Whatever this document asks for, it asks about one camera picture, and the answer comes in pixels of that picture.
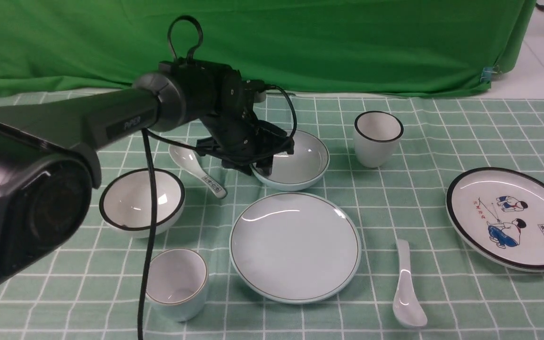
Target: checkered tablecloth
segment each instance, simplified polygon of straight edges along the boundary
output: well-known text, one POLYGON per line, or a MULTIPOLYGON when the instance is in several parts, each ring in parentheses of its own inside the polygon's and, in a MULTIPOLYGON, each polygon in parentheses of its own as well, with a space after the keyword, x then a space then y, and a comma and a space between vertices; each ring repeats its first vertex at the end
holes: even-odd
MULTIPOLYGON (((0 105, 39 103, 89 91, 33 93, 0 105)), ((319 136, 331 152, 323 181, 307 192, 338 204, 358 226, 360 269, 339 295, 306 306, 266 301, 242 283, 229 261, 234 219, 275 190, 254 177, 199 161, 228 196, 218 200, 180 170, 164 144, 153 142, 155 166, 179 174, 186 208, 155 253, 183 246, 209 264, 205 309, 187 323, 147 311, 148 340, 544 340, 544 275, 511 271, 466 246, 445 211, 445 191, 464 170, 500 166, 544 182, 544 101, 294 97, 298 129, 319 136), (394 114, 405 125, 397 153, 378 170, 354 157, 352 130, 365 110, 394 114), (429 318, 408 331, 391 311, 398 280, 395 239, 410 242, 414 285, 429 318)), ((268 96, 257 114, 290 127, 287 104, 268 96)), ((194 144, 198 122, 163 134, 194 144)), ((99 152, 103 186, 93 193, 84 226, 50 256, 0 286, 0 340, 134 340, 145 255, 144 239, 104 225, 100 193, 115 177, 145 167, 142 139, 125 138, 99 152)))

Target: white spoon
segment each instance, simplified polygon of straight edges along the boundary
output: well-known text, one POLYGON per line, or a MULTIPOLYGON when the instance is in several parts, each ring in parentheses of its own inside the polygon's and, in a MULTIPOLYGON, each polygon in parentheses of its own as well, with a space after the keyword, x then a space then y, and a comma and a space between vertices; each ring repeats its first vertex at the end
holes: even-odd
POLYGON ((425 327, 427 325, 427 316, 417 300, 412 276, 410 275, 410 249, 408 242, 399 239, 396 241, 396 246, 398 248, 400 274, 396 295, 393 297, 393 314, 403 327, 425 327))
POLYGON ((169 154, 171 159, 182 169, 186 170, 189 174, 201 180, 217 198, 225 198, 228 194, 226 190, 213 178, 207 175, 201 164, 198 163, 194 151, 180 148, 179 146, 169 145, 169 154))

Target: spoon label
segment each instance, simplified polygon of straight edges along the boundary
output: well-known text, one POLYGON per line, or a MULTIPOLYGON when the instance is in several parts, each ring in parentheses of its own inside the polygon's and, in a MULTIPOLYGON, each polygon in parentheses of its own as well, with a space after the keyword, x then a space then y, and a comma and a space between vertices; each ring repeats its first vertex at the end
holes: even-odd
POLYGON ((201 177, 201 180, 207 183, 207 185, 209 185, 214 192, 222 191, 222 187, 218 184, 218 182, 214 181, 213 178, 209 177, 208 175, 201 177))

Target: decorated plate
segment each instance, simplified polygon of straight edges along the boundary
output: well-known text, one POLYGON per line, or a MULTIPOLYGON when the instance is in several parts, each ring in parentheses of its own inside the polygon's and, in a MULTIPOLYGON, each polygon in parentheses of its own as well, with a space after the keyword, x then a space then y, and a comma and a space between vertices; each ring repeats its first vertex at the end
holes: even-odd
POLYGON ((520 172, 479 168, 451 183, 453 226, 475 250, 520 271, 544 271, 544 183, 520 172))

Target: white plate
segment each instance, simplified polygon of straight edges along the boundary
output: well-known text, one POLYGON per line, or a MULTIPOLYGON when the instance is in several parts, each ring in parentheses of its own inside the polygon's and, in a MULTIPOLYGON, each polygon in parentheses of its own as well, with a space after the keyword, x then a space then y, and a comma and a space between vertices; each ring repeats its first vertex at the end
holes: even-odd
POLYGON ((236 220, 229 247, 246 284, 281 303, 327 299, 360 264, 360 237, 350 218, 331 202, 301 192, 251 204, 236 220))
POLYGON ((544 184, 501 168, 464 172, 451 183, 446 206, 473 249, 520 271, 544 271, 544 184))

